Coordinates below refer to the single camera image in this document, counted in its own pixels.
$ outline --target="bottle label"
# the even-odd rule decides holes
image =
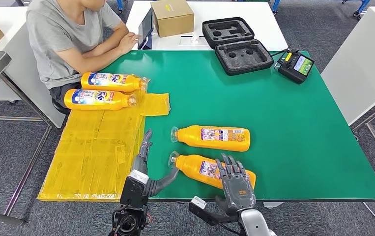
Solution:
[[[243,129],[202,129],[202,140],[217,140],[217,141],[245,141],[245,134]]]
[[[219,178],[219,171],[218,173],[216,173],[217,169],[218,169],[218,166],[216,165],[216,163],[202,161],[199,173],[204,176],[211,177],[211,178]]]
[[[123,85],[126,77],[128,77],[128,75],[93,72],[89,75],[87,83],[99,86]]]
[[[81,90],[74,91],[71,101],[74,104],[111,103],[114,97],[112,91]]]

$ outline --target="blue chair leg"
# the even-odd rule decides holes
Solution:
[[[122,0],[116,0],[116,2],[118,3],[118,11],[120,13],[122,13],[122,10],[123,10],[123,7],[122,7]]]
[[[354,12],[354,16],[359,15],[364,8],[367,6],[367,4],[370,2],[370,0],[363,0],[361,6],[359,7],[358,11]]]
[[[274,0],[273,8],[272,8],[272,11],[274,14],[277,13],[277,7],[279,3],[280,3],[280,0]]]

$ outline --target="man's arm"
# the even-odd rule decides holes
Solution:
[[[128,28],[124,22],[120,22],[115,28],[112,29],[114,33],[103,43],[96,46],[94,49],[83,54],[84,58],[95,57],[106,53],[107,51],[116,48],[121,39],[129,33]]]
[[[85,58],[75,47],[64,51],[57,51],[56,53],[73,69],[83,74],[85,72],[101,70],[118,59],[118,57],[128,53],[137,42],[138,37],[139,35],[129,33],[121,39],[118,47],[94,57]]]

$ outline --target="dark pants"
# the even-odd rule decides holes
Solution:
[[[51,97],[62,107],[66,107],[64,104],[64,96],[70,89],[80,89],[82,85],[80,82],[70,83],[59,87],[53,87],[49,89]]]

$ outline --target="yellow bottle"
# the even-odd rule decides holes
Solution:
[[[184,156],[173,151],[170,154],[169,166],[176,166],[189,178],[222,189],[222,181],[219,179],[219,169],[215,160],[199,155]],[[254,188],[256,175],[248,170],[245,172]]]
[[[184,129],[173,127],[171,141],[199,148],[246,151],[250,147],[250,131],[244,128],[198,125]]]
[[[81,82],[83,89],[133,92],[138,89],[146,91],[149,79],[135,75],[86,72]]]
[[[119,110],[135,106],[137,99],[134,94],[116,91],[70,89],[64,96],[64,103],[71,110]]]

